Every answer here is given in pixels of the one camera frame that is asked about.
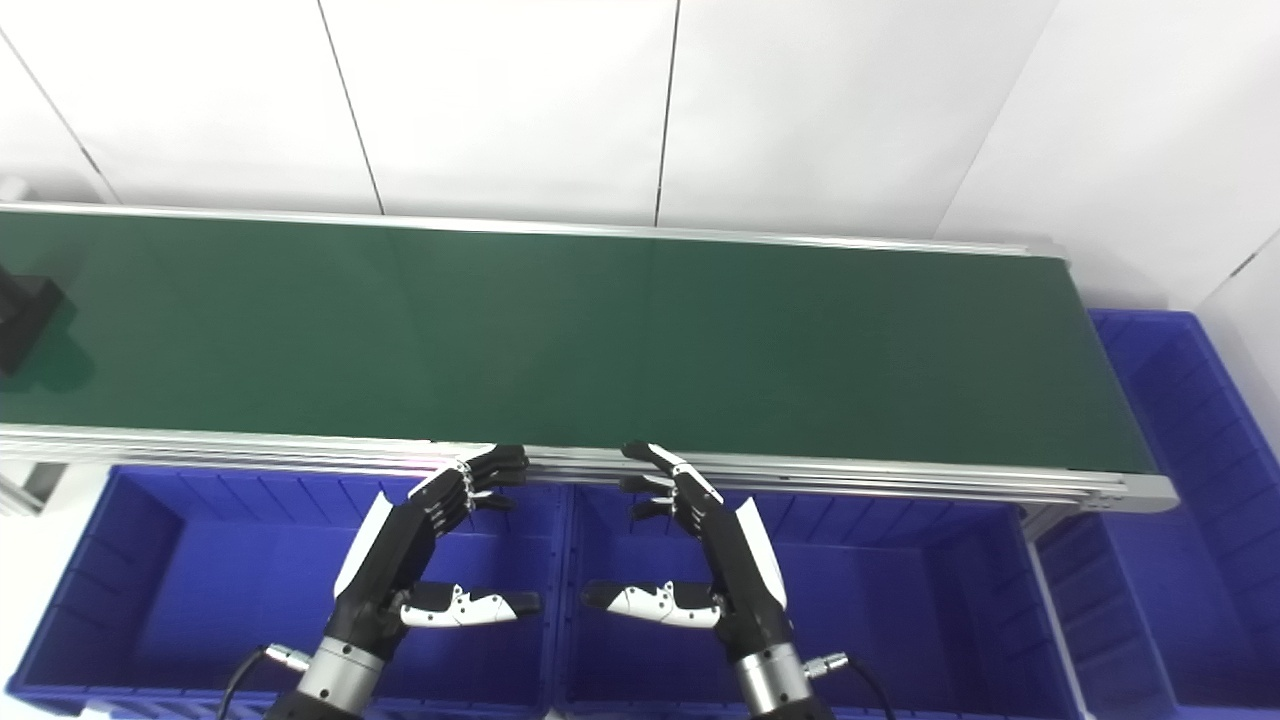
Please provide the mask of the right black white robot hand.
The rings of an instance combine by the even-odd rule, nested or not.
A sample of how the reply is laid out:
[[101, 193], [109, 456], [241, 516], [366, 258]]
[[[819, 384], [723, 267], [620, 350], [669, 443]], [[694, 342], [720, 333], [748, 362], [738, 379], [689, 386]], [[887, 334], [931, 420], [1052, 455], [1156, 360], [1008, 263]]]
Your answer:
[[632, 507], [632, 519], [673, 518], [699, 542], [710, 583], [589, 582], [581, 601], [626, 618], [710, 629], [730, 662], [792, 642], [785, 584], [755, 505], [731, 509], [690, 461], [659, 445], [631, 441], [621, 452], [659, 471], [620, 482], [623, 492], [650, 497]]

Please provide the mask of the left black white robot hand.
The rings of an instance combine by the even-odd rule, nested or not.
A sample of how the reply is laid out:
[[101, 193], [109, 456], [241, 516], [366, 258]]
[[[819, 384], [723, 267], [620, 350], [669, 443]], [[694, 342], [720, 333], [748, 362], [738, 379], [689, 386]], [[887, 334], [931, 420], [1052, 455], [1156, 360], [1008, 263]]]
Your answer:
[[438, 541], [479, 509], [509, 511], [497, 487], [521, 486], [529, 457], [521, 445], [485, 445], [449, 460], [393, 503], [375, 497], [334, 584], [324, 635], [340, 651], [389, 662], [408, 630], [509, 623], [540, 614], [538, 592], [466, 591], [426, 582]]

